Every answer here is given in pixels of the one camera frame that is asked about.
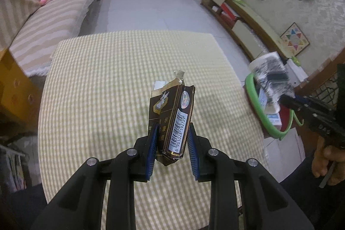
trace yellow gingham tablecloth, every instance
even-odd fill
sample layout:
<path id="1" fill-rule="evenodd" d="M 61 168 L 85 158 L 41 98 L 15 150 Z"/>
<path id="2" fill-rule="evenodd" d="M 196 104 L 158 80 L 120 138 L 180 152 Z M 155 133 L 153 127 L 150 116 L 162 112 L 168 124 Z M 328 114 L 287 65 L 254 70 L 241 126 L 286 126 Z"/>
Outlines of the yellow gingham tablecloth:
<path id="1" fill-rule="evenodd" d="M 45 82 L 38 141 L 48 202 L 88 157 L 114 158 L 147 134 L 153 82 L 172 80 L 174 69 L 185 71 L 186 85 L 195 85 L 192 122 L 197 134 L 231 158 L 253 157 L 267 166 L 259 122 L 212 35 L 87 35 L 60 42 Z M 171 177 L 180 180 L 171 185 Z M 199 229 L 208 225 L 209 204 L 210 183 L 194 180 L 188 148 L 183 159 L 168 167 L 156 161 L 150 182 L 135 183 L 137 229 Z"/>

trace sofa seat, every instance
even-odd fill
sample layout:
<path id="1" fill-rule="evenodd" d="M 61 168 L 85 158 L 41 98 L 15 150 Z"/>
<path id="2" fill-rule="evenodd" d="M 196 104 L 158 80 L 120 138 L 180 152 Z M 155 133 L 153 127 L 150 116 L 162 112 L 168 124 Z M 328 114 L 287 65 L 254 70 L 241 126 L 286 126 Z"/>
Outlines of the sofa seat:
<path id="1" fill-rule="evenodd" d="M 29 17 L 10 46 L 27 76 L 47 68 L 61 40 L 78 36 L 93 1 L 52 0 Z"/>

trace human hand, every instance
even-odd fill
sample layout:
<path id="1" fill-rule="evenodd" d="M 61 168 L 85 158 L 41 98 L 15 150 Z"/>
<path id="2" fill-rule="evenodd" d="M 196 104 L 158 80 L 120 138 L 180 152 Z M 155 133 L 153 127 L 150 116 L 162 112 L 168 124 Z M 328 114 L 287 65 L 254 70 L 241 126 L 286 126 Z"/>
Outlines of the human hand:
<path id="1" fill-rule="evenodd" d="M 319 136 L 312 163 L 312 172 L 316 178 L 320 176 L 324 177 L 327 173 L 329 161 L 336 161 L 337 166 L 327 181 L 327 184 L 337 185 L 345 179 L 345 150 L 340 150 L 333 146 L 327 146 L 324 148 L 324 145 L 324 138 Z"/>

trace floor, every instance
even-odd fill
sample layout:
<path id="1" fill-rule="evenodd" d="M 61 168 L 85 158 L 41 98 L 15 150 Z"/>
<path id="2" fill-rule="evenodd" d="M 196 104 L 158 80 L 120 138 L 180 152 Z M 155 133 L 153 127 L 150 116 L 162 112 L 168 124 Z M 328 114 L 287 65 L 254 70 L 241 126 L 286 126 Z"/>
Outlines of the floor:
<path id="1" fill-rule="evenodd" d="M 242 84 L 250 61 L 225 29 L 200 5 L 199 0 L 101 0 L 84 21 L 80 35 L 122 30 L 184 30 L 211 33 Z M 32 185 L 41 182 L 37 137 L 22 138 L 16 145 L 28 154 L 27 169 Z M 296 130 L 283 141 L 264 140 L 269 170 L 277 181 L 286 178 L 305 155 Z"/>

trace barcode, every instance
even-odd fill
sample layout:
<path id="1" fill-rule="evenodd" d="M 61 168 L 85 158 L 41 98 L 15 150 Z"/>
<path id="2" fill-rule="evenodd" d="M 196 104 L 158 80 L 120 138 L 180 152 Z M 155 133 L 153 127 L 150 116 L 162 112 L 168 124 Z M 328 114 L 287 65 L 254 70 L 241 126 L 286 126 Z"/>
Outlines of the barcode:
<path id="1" fill-rule="evenodd" d="M 185 127 L 187 123 L 188 114 L 177 109 L 177 115 L 175 118 L 175 123 L 173 131 L 171 133 L 171 139 L 169 144 L 169 150 L 174 153 L 180 153 L 183 133 L 185 132 Z"/>

